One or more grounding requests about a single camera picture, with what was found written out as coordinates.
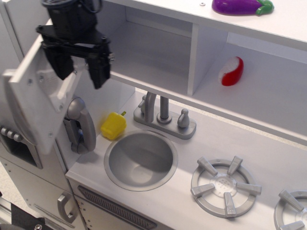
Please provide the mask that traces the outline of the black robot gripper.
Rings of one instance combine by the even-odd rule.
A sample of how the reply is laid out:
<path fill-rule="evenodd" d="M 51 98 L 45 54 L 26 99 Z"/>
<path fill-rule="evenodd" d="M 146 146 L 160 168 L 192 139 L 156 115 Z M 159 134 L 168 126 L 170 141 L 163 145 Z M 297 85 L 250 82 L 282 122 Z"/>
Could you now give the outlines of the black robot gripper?
<path fill-rule="evenodd" d="M 74 70 L 72 56 L 87 60 L 95 89 L 110 78 L 109 39 L 96 29 L 97 14 L 103 8 L 98 1 L 41 1 L 52 25 L 38 26 L 45 55 L 56 75 L 65 80 Z"/>

